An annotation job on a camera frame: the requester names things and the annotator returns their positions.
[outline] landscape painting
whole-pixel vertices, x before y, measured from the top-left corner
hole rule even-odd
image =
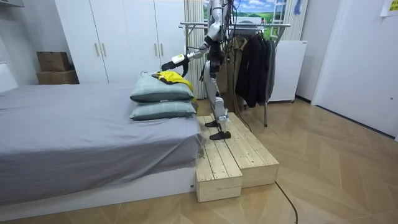
[[[234,0],[234,5],[238,10],[238,17],[260,17],[262,23],[272,23],[274,19],[275,2],[286,2],[286,0]],[[207,19],[208,3],[209,0],[204,0],[204,19]],[[280,18],[281,12],[282,6],[277,6],[275,19],[283,19],[283,16]],[[271,28],[268,28],[264,36],[269,37],[270,31]]]

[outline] pillow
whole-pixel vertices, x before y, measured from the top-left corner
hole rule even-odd
[[[191,100],[193,94],[187,84],[168,85],[150,75],[138,79],[130,99],[138,103],[164,100]]]
[[[165,101],[159,103],[138,103],[130,116],[135,121],[160,118],[186,117],[195,114],[191,102]]]

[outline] brown coat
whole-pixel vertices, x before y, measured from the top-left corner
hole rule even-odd
[[[224,63],[217,73],[217,85],[224,99],[225,107],[232,112],[243,110],[243,99],[234,94],[236,79],[238,78],[239,68],[241,66],[242,53],[247,40],[244,37],[236,36],[229,43],[228,50],[225,53]]]

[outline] brown box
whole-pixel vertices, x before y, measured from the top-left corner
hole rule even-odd
[[[69,70],[66,52],[37,52],[42,72],[66,72]]]
[[[39,72],[36,75],[40,85],[79,84],[76,70],[67,72]]]

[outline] wooden step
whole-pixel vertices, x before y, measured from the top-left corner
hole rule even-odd
[[[242,188],[273,184],[279,168],[278,161],[234,113],[229,113],[229,119],[226,129],[231,138],[225,139],[225,142],[243,174]],[[213,118],[207,116],[205,120],[210,122]],[[210,131],[215,133],[217,129],[210,128]]]
[[[206,138],[203,156],[197,159],[198,202],[240,196],[243,175],[234,157],[224,141],[209,140],[216,131],[205,127],[205,117],[197,119],[201,134]]]

